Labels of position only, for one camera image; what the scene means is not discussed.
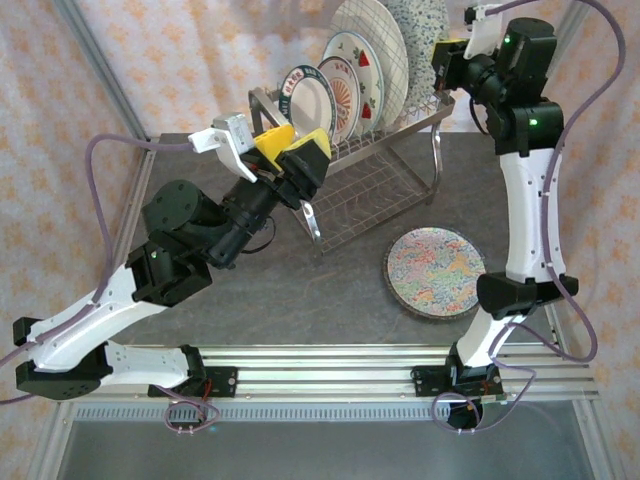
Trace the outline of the blue speckled plate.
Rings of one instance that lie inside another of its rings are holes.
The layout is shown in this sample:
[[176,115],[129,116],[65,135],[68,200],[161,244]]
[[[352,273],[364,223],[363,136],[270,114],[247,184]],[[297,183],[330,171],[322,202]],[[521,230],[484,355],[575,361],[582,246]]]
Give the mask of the blue speckled plate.
[[445,0],[385,1],[400,29],[407,52],[409,80],[405,106],[416,107],[434,92],[434,48],[449,34],[446,3]]

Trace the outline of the steel wire dish rack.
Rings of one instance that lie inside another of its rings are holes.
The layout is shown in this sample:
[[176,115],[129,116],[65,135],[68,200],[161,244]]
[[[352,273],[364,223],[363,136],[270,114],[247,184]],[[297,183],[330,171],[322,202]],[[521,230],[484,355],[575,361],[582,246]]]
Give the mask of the steel wire dish rack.
[[[440,128],[453,113],[455,99],[438,91],[402,111],[389,128],[365,133],[332,147],[322,189],[294,213],[321,257],[368,230],[419,205],[430,204],[439,189],[443,162]],[[397,151],[419,133],[429,134],[421,158],[432,165],[426,180]]]

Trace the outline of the blue grid pattern plate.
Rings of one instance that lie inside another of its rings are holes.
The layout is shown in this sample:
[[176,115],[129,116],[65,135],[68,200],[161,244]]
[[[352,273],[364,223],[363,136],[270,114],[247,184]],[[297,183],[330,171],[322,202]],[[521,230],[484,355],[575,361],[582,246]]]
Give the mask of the blue grid pattern plate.
[[332,33],[352,31],[373,47],[384,79],[385,102],[376,130],[390,128],[400,115],[408,94],[409,65],[400,28],[379,0],[345,0],[333,14]]

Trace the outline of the strawberry print plate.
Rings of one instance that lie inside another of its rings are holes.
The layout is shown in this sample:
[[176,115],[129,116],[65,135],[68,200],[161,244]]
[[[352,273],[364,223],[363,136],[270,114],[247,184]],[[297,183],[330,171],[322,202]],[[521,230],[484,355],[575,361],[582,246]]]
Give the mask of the strawberry print plate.
[[361,35],[341,31],[328,41],[322,61],[329,56],[339,56],[348,60],[359,82],[358,122],[348,140],[372,132],[381,118],[381,109],[384,106],[384,80],[373,47]]

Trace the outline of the multicolour swirl plate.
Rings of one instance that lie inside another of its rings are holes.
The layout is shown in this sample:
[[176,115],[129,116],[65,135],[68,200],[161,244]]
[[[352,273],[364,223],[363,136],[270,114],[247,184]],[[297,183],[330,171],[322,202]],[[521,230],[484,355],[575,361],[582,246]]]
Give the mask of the multicolour swirl plate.
[[393,283],[444,283],[475,287],[486,272],[481,251],[465,236],[443,227],[421,227],[397,237],[387,249],[382,266]]

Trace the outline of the green rimmed white plate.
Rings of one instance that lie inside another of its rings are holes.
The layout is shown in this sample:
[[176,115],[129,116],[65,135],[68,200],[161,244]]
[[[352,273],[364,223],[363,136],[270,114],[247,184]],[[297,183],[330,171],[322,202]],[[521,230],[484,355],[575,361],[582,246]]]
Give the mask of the green rimmed white plate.
[[278,110],[298,139],[320,129],[322,142],[331,151],[337,107],[329,81],[318,68],[302,64],[287,74],[278,94]]

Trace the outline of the orange sunburst plate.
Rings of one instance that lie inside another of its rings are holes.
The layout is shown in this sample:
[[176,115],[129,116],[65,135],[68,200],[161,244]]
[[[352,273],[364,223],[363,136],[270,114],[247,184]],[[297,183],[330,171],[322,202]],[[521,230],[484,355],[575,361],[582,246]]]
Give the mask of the orange sunburst plate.
[[336,106],[336,125],[333,143],[348,140],[358,122],[360,89],[357,75],[351,63],[339,56],[329,56],[319,65],[319,70],[329,81]]

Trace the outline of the orange patterned backdrop curtain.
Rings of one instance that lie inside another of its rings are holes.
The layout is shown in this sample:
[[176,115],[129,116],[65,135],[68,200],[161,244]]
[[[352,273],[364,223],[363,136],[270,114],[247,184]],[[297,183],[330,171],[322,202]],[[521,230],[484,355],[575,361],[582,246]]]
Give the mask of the orange patterned backdrop curtain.
[[[147,132],[204,127],[246,91],[318,60],[341,0],[78,0]],[[565,260],[599,340],[597,384],[627,480],[640,480],[640,0],[600,0],[624,70],[572,129]],[[0,328],[95,288],[104,261],[87,143],[124,121],[53,0],[0,0]]]

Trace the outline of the aluminium frame post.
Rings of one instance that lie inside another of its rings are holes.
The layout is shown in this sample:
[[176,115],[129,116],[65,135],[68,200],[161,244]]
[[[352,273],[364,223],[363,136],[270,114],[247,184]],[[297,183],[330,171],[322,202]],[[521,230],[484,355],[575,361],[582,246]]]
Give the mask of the aluminium frame post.
[[549,80],[555,76],[562,58],[579,33],[590,9],[591,7],[588,4],[580,0],[571,0],[569,2],[569,6],[565,9],[556,28],[557,45],[547,72],[547,78]]
[[52,4],[69,27],[129,133],[137,139],[149,140],[149,135],[76,0],[52,0]]

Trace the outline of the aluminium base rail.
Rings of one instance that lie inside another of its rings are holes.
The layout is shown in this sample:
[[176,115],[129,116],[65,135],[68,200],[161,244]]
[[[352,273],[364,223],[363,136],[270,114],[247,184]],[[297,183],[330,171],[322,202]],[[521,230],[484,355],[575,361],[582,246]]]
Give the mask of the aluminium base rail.
[[[439,366],[446,346],[264,345],[210,346],[205,365],[238,370],[239,402],[408,402],[415,397],[410,372]],[[500,350],[501,383],[507,399],[596,399],[592,370],[556,356],[538,343],[507,343]]]

